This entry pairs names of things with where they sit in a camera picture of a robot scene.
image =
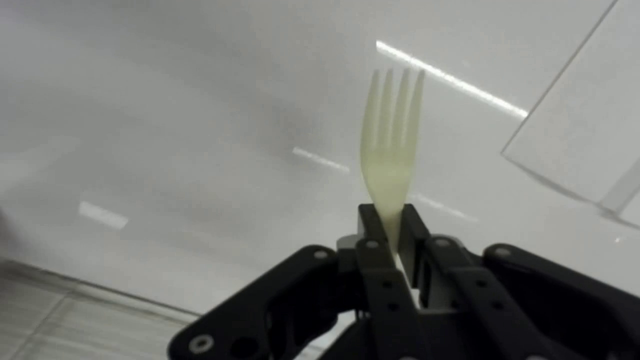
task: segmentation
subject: plastic fork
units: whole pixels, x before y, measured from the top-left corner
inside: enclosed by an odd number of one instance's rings
[[[403,72],[396,96],[394,72],[385,72],[383,94],[378,78],[376,71],[364,109],[361,166],[391,250],[399,252],[403,209],[416,168],[425,72],[416,77],[413,94],[410,71]]]

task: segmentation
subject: translucent fork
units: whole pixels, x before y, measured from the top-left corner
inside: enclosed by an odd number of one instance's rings
[[[366,99],[361,166],[388,244],[399,252],[403,209],[416,166],[425,72],[416,77],[413,94],[410,71],[403,72],[396,96],[394,72],[387,71],[383,94],[378,78],[375,72]]]

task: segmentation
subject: screw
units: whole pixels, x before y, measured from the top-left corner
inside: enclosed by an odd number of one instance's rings
[[[450,241],[438,239],[438,241],[437,241],[437,246],[446,248],[446,246],[450,246]]]
[[[328,255],[325,250],[314,252],[314,258],[325,260]]]
[[[192,338],[192,340],[188,342],[188,351],[191,351],[192,354],[205,354],[205,353],[212,351],[214,345],[216,345],[216,342],[214,342],[214,337],[202,335],[202,337],[197,337],[197,338]]]
[[[511,250],[511,248],[496,248],[496,255],[498,255],[498,256],[511,256],[513,250]]]

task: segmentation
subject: white surface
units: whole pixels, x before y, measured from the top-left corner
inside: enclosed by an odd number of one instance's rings
[[[522,117],[479,96],[532,110],[608,7],[0,0],[0,252],[209,310],[296,248],[335,246],[366,203],[383,41],[448,74],[426,81],[413,188],[434,232],[639,292],[639,232],[505,160]]]
[[[506,148],[527,170],[615,213],[640,188],[639,11],[632,0],[615,7]]]
[[[195,317],[0,265],[2,360],[157,360]]]

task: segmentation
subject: fork tine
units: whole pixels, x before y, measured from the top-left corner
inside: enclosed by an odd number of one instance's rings
[[[407,121],[407,148],[415,148],[410,159],[416,159],[418,125],[421,125],[421,110],[423,110],[423,85],[425,85],[425,72],[421,72],[416,78],[408,121]]]
[[[396,99],[396,114],[394,114],[394,125],[393,125],[393,147],[401,147],[403,144],[403,128],[407,123],[407,93],[408,93],[408,69],[403,71],[403,81],[401,81],[401,91],[399,91],[399,99]]]
[[[369,157],[371,148],[375,147],[376,132],[375,132],[375,117],[378,105],[378,71],[372,77],[372,85],[369,87],[364,121],[363,121],[363,138],[361,138],[361,157]]]
[[[391,101],[393,101],[394,72],[387,71],[383,101],[381,101],[381,121],[378,121],[378,147],[388,147],[391,141]]]

